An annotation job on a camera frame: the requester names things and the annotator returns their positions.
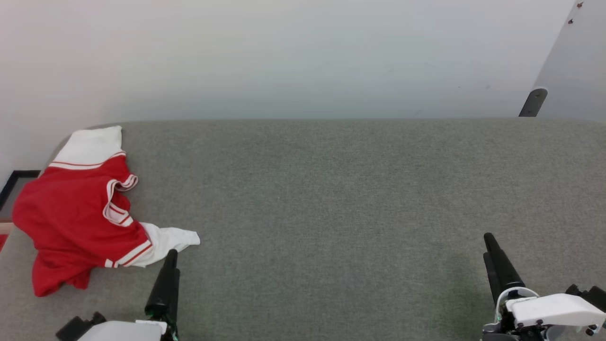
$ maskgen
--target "gray fabric surface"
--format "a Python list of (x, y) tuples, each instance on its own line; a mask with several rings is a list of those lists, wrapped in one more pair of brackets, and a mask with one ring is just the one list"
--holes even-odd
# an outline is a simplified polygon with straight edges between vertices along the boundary
[[(488, 231), (541, 294), (606, 287), (603, 124), (122, 126), (132, 215), (202, 239), (179, 256), (181, 340), (478, 340)], [(36, 298), (35, 253), (21, 231), (0, 253), (2, 339), (53, 340), (95, 311), (144, 316), (160, 264), (98, 268), (85, 291)]]

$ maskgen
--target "white wall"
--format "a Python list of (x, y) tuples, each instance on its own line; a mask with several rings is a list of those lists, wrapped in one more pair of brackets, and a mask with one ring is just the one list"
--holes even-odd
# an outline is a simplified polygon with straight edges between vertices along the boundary
[(517, 116), (572, 3), (2, 0), (0, 155), (111, 121)]
[(569, 19), (536, 81), (548, 90), (538, 116), (606, 121), (606, 1), (584, 0)]

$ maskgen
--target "red and white garment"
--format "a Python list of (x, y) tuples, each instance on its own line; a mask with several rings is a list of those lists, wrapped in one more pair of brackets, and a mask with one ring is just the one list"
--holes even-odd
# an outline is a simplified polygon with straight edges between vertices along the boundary
[(115, 126), (76, 131), (44, 173), (25, 185), (12, 217), (38, 250), (36, 296), (63, 282), (85, 289), (95, 266), (144, 267), (170, 249), (200, 244), (196, 232), (136, 221), (121, 192), (137, 181), (126, 166), (122, 127)]

